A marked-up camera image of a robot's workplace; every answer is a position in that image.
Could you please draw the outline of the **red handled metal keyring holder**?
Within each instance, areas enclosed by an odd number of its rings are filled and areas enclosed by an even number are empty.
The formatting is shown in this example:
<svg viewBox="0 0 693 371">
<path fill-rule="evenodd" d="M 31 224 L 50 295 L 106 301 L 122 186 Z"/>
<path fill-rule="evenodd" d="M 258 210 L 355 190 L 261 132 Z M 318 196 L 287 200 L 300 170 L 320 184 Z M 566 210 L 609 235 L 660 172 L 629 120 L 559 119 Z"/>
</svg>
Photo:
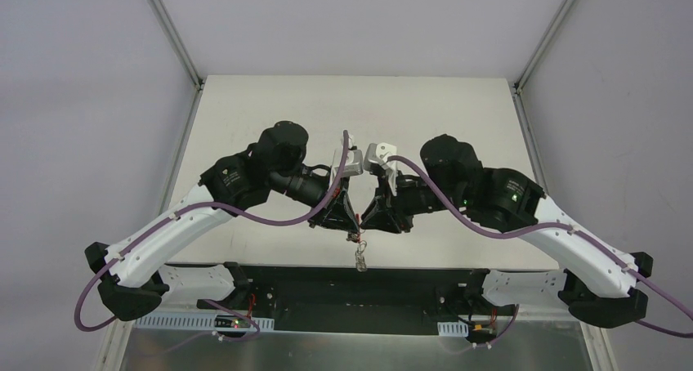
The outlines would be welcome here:
<svg viewBox="0 0 693 371">
<path fill-rule="evenodd" d="M 364 258 L 364 252 L 368 244 L 365 240 L 362 239 L 361 235 L 362 232 L 360 231 L 360 229 L 357 229 L 356 232 L 349 232 L 347 234 L 346 240 L 356 245 L 355 268 L 359 272 L 366 272 L 368 270 L 368 267 Z"/>
</svg>

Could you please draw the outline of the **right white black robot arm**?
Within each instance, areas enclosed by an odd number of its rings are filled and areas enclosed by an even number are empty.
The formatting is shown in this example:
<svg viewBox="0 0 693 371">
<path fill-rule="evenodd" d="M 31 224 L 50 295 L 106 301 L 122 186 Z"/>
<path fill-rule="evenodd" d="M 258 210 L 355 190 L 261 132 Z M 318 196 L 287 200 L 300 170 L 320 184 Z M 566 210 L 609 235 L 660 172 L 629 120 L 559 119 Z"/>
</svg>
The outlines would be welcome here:
<svg viewBox="0 0 693 371">
<path fill-rule="evenodd" d="M 369 145 L 364 169 L 376 176 L 378 187 L 362 215 L 362 229 L 407 233 L 415 216 L 445 210 L 492 239 L 522 239 L 558 264 L 538 272 L 484 271 L 463 293 L 468 310 L 482 314 L 509 305 L 562 310 L 604 329 L 646 316 L 648 297 L 637 282 L 651 274 L 650 255 L 619 251 L 581 229 L 529 177 L 485 167 L 470 144 L 452 136 L 427 141 L 420 157 L 422 167 L 404 174 L 395 146 Z"/>
</svg>

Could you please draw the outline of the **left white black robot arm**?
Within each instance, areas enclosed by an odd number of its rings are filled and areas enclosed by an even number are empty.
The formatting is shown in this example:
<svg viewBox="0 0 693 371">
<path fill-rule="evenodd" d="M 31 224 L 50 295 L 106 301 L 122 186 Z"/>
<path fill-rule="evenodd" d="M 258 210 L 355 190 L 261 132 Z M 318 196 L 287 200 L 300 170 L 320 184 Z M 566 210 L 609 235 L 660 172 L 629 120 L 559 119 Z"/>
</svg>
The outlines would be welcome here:
<svg viewBox="0 0 693 371">
<path fill-rule="evenodd" d="M 271 192 L 308 207 L 298 223 L 357 235 L 348 186 L 363 171 L 362 152 L 344 136 L 332 164 L 307 166 L 308 139 L 304 127 L 278 122 L 244 151 L 218 159 L 177 204 L 134 235 L 88 246 L 85 255 L 95 274 L 89 285 L 114 318 L 137 320 L 171 304 L 243 307 L 249 282 L 238 264 L 174 266 L 170 259 L 231 219 L 250 218 L 250 209 Z"/>
</svg>

